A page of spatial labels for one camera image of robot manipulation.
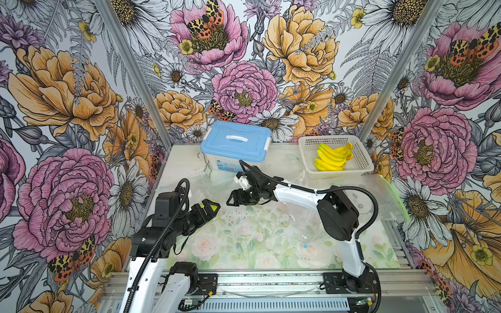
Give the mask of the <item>yellow banana bunch small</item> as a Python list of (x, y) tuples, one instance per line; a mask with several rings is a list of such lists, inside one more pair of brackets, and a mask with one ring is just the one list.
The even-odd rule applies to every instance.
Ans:
[(345, 156), (336, 156), (329, 151), (327, 151), (324, 147), (319, 146), (317, 149), (317, 154), (321, 160), (324, 162), (336, 166), (336, 167), (344, 167), (347, 159)]

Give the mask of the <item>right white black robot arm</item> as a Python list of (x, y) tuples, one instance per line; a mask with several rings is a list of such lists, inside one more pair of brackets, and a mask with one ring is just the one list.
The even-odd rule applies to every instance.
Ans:
[(365, 265), (356, 231), (360, 214), (344, 190), (334, 186), (327, 191), (294, 185), (281, 177), (270, 177), (252, 166), (237, 173), (227, 206), (253, 206), (267, 201), (283, 202), (317, 211), (327, 235), (338, 242), (343, 258), (343, 277), (337, 285), (350, 292), (358, 292), (369, 272)]

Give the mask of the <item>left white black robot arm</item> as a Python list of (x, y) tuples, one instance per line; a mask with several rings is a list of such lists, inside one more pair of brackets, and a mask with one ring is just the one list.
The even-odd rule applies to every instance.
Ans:
[(188, 195), (183, 190), (159, 194), (155, 200), (155, 213), (134, 235), (129, 279), (120, 312), (154, 312), (160, 308), (175, 312), (182, 297), (197, 289), (196, 264), (177, 262), (168, 275), (167, 294), (154, 305), (161, 274), (177, 238), (193, 235), (214, 219), (220, 210), (220, 204), (209, 199), (191, 206)]

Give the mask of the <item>blue lid storage box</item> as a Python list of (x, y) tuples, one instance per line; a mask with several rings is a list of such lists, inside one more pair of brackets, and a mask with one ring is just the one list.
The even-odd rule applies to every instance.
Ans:
[(272, 132), (266, 127), (216, 121), (200, 149), (214, 170), (241, 172), (240, 160), (260, 164), (267, 157)]

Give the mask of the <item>small green circuit board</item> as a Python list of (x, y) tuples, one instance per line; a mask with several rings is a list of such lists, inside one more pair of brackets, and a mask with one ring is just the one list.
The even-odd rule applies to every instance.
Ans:
[(181, 312), (189, 312), (192, 310), (196, 310), (199, 307), (199, 301), (193, 299), (183, 299), (179, 306), (178, 310)]

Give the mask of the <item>white plastic basket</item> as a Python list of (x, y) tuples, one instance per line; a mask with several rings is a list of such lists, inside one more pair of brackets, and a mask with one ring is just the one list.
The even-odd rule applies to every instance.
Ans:
[[(321, 172), (314, 165), (314, 159), (320, 159), (317, 154), (319, 146), (324, 147), (330, 153), (341, 156), (336, 152), (336, 148), (343, 147), (351, 143), (353, 145), (353, 158), (347, 160), (344, 170), (338, 172)], [(306, 172), (310, 178), (323, 179), (335, 178), (349, 175), (363, 175), (371, 173), (374, 170), (373, 162), (361, 143), (361, 141), (352, 135), (336, 135), (336, 136), (305, 136), (298, 140), (299, 149)]]

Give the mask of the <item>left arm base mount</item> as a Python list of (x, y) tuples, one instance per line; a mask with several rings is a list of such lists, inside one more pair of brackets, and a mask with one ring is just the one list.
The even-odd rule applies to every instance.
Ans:
[(201, 273), (196, 279), (184, 273), (175, 273), (168, 276), (166, 287), (168, 295), (206, 296), (215, 292), (219, 275), (215, 273)]

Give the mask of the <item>aluminium front rail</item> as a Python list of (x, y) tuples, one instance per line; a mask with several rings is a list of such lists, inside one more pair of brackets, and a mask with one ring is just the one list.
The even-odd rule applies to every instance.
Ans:
[(417, 269), (378, 269), (361, 293), (335, 287), (322, 270), (202, 271), (197, 312), (445, 312), (429, 276)]

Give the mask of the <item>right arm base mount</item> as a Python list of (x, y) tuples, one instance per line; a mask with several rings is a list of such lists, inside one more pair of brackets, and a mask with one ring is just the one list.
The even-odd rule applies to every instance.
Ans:
[(322, 279), (327, 294), (376, 294), (380, 291), (372, 272), (358, 278), (344, 272), (327, 272), (322, 274)]

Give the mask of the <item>left aluminium corner post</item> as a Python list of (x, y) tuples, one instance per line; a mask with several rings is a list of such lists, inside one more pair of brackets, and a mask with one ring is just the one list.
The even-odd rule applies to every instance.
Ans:
[(152, 118), (152, 122), (154, 123), (160, 139), (163, 142), (165, 150), (170, 152), (173, 146), (172, 139), (168, 134), (168, 130), (165, 127), (164, 121), (160, 116), (159, 110), (153, 100), (153, 95), (151, 94), (149, 86), (144, 79), (133, 49), (130, 47), (128, 36), (126, 36), (125, 31), (122, 30), (120, 21), (114, 12), (111, 2), (97, 1), (96, 6), (131, 78), (133, 79), (136, 88), (138, 89), (139, 95), (146, 105), (150, 117)]

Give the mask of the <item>aluminium corner post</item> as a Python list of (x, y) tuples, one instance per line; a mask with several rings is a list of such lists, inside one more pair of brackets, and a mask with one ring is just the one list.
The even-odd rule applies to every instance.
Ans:
[(404, 67), (411, 62), (412, 56), (415, 54), (420, 43), (426, 35), (429, 34), (429, 30), (435, 18), (438, 16), (440, 9), (443, 6), (444, 1), (428, 1), (425, 5), (423, 14), (417, 21), (416, 27), (410, 34), (409, 41), (403, 46), (400, 56), (397, 58), (395, 66), (391, 69), (390, 75), (381, 92), (378, 95), (378, 99), (375, 102), (373, 109), (367, 116), (367, 120), (364, 122), (361, 130), (357, 134), (359, 140), (364, 141), (368, 135), (372, 132), (379, 116), (386, 107), (388, 100), (390, 100), (391, 94), (395, 86), (398, 83), (399, 78), (403, 75), (405, 69)]
[(125, 31), (122, 30), (120, 21), (114, 12), (111, 2), (97, 1), (96, 6), (131, 78), (133, 79), (136, 88), (138, 89), (139, 95), (146, 105), (150, 117), (152, 118), (152, 122), (154, 123), (160, 139), (163, 142), (165, 150), (170, 152), (173, 146), (172, 139), (168, 134), (168, 130), (165, 127), (164, 121), (160, 116), (159, 110), (153, 100), (153, 95), (151, 94), (149, 86), (144, 79), (133, 49), (130, 47), (128, 36), (126, 36)]

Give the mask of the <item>right aluminium corner post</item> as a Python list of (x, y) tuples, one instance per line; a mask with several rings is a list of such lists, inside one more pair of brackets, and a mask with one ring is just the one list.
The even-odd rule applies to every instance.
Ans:
[(395, 66), (391, 69), (390, 75), (381, 92), (378, 95), (378, 99), (375, 102), (373, 109), (367, 116), (367, 120), (364, 122), (361, 130), (357, 134), (359, 140), (364, 141), (368, 135), (372, 132), (379, 116), (386, 107), (388, 100), (390, 100), (391, 94), (395, 86), (398, 83), (399, 78), (403, 75), (405, 69), (404, 67), (411, 62), (412, 56), (415, 54), (420, 43), (426, 35), (429, 34), (429, 30), (435, 18), (438, 16), (440, 9), (443, 6), (444, 1), (428, 1), (425, 5), (423, 14), (417, 21), (416, 27), (410, 34), (409, 41), (403, 46), (400, 56), (397, 58)]

